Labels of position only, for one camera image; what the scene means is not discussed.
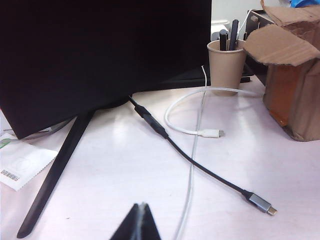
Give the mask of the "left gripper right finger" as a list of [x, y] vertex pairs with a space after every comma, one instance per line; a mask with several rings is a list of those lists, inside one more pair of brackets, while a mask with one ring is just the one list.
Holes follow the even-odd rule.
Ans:
[[134, 227], [135, 240], [160, 240], [160, 234], [149, 205], [142, 202], [138, 205]]

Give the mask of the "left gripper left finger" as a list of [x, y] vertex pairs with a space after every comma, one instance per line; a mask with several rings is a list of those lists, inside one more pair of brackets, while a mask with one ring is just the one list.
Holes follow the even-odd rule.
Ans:
[[137, 240], [140, 220], [140, 206], [135, 203], [110, 240]]

